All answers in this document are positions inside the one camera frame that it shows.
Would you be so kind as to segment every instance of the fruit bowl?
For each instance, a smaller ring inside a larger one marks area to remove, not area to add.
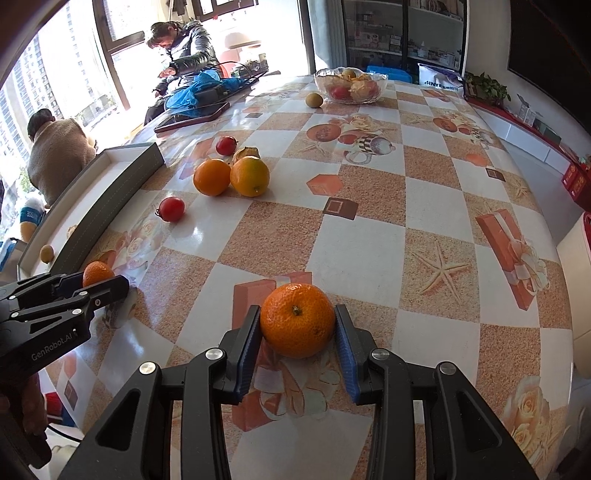
[[[318,90],[330,100],[360,105],[378,100],[388,84],[381,73],[365,73],[359,69],[339,67],[322,69],[314,74]]]

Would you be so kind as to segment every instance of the smartphone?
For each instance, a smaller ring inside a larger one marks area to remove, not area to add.
[[[183,110],[181,112],[169,115],[160,123],[154,132],[159,134],[168,130],[174,130],[176,128],[186,127],[188,125],[202,124],[210,122],[218,118],[222,113],[230,108],[228,102],[225,103],[214,103],[204,107],[195,107]]]

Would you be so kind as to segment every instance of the person in black jacket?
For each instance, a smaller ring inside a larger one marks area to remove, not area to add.
[[[162,80],[153,90],[157,100],[148,108],[144,125],[164,112],[165,95],[190,86],[201,70],[214,69],[222,77],[212,39],[198,20],[184,26],[178,22],[157,22],[150,27],[146,45],[163,48],[170,63],[160,72]]]

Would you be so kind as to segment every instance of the checkered tablecloth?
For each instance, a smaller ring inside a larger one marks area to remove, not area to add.
[[[138,288],[119,329],[95,319],[93,338],[48,368],[73,418],[87,431],[144,361],[185,363],[277,285],[312,282],[407,362],[456,363],[544,478],[569,400],[570,308],[515,163],[454,93],[390,82],[373,105],[310,109],[311,90],[311,77],[269,77],[213,122],[135,139],[156,141],[167,165],[87,259]],[[224,135],[259,149],[263,196],[194,188]],[[176,225],[154,215],[172,194],[187,205]],[[333,345],[305,361],[267,349],[243,404],[223,411],[232,478],[365,478],[372,412],[347,398]],[[179,419],[177,407],[173,459]],[[424,478],[419,403],[415,423]]]

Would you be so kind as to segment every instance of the metal screw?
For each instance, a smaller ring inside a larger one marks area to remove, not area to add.
[[[219,348],[210,348],[207,352],[205,352],[205,357],[208,360],[220,360],[223,357],[223,350]]]
[[[385,348],[376,348],[373,352],[371,352],[371,356],[373,356],[376,360],[386,360],[390,356],[390,352],[388,352]]]
[[[149,375],[156,370],[156,364],[154,362],[146,362],[139,366],[139,373]]]
[[[439,365],[439,370],[442,374],[453,375],[457,371],[457,367],[451,362],[443,362]]]

